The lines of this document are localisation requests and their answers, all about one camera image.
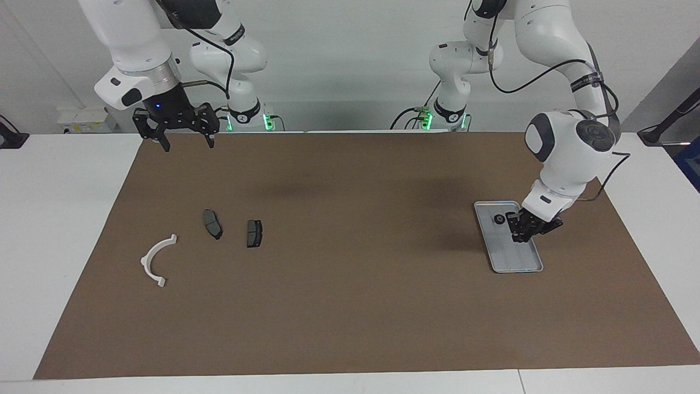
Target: green led light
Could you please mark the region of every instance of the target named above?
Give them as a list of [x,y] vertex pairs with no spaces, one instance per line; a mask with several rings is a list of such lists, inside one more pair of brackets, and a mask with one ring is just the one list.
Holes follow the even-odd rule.
[[423,120],[423,130],[430,130],[433,126],[433,114],[426,112],[426,118]]
[[267,131],[274,129],[274,122],[272,121],[272,119],[270,119],[270,117],[267,114],[263,114],[262,119],[265,121],[265,129]]

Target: white plastic part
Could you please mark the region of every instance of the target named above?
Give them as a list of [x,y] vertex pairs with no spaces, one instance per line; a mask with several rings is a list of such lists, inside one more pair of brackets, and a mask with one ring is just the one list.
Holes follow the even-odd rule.
[[153,260],[153,257],[160,252],[163,248],[168,247],[170,245],[175,245],[177,242],[177,236],[173,234],[170,238],[166,240],[162,240],[159,243],[155,244],[146,254],[146,256],[143,256],[141,258],[141,265],[143,266],[143,269],[146,271],[146,275],[150,276],[151,279],[155,280],[158,282],[158,286],[163,287],[165,286],[165,278],[162,276],[155,276],[153,275],[153,272],[151,272],[151,261]]
[[525,144],[534,154],[538,154],[542,150],[544,142],[542,141],[542,137],[540,137],[540,133],[537,131],[535,125],[528,126],[527,130],[525,131]]
[[[548,203],[542,198],[543,196],[551,202]],[[538,179],[532,185],[532,190],[525,197],[522,205],[536,217],[551,222],[560,212],[570,208],[576,202],[576,198],[578,196],[562,196],[555,193]]]
[[120,111],[136,104],[133,103],[130,106],[126,106],[122,101],[122,97],[131,89],[138,90],[142,99],[149,98],[155,94],[155,86],[150,78],[147,76],[124,75],[116,66],[112,67],[94,86],[94,91],[99,98]]

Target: curved white plastic bracket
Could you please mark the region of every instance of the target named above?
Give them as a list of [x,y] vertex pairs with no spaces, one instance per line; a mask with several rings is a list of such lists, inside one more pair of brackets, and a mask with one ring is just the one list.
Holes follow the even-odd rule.
[[170,246],[170,245],[175,245],[177,242],[177,236],[173,234],[169,239],[162,240],[159,243],[155,244],[146,254],[146,256],[143,256],[141,258],[141,265],[143,266],[143,269],[146,271],[146,274],[151,277],[151,279],[155,280],[158,282],[158,286],[163,287],[165,286],[165,278],[162,276],[155,276],[151,272],[151,261],[153,260],[153,257],[160,252],[163,248]]

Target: white table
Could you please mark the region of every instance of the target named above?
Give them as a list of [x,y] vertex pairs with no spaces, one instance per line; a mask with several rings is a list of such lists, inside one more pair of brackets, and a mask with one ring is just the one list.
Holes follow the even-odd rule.
[[[0,151],[0,393],[700,393],[700,366],[31,381],[140,144],[35,135]],[[633,156],[608,195],[700,347],[700,194],[662,149],[625,135],[616,150]]]

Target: black stand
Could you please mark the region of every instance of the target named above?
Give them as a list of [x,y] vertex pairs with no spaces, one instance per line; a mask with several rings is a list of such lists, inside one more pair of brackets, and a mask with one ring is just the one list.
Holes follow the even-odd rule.
[[640,131],[637,135],[642,139],[644,145],[648,147],[660,147],[662,144],[659,140],[662,134],[664,134],[678,119],[687,115],[698,102],[700,102],[700,88],[695,90],[689,98],[676,108],[671,115],[668,115],[654,130]]
[[19,149],[29,138],[27,133],[14,133],[0,122],[0,135],[5,139],[0,149]]

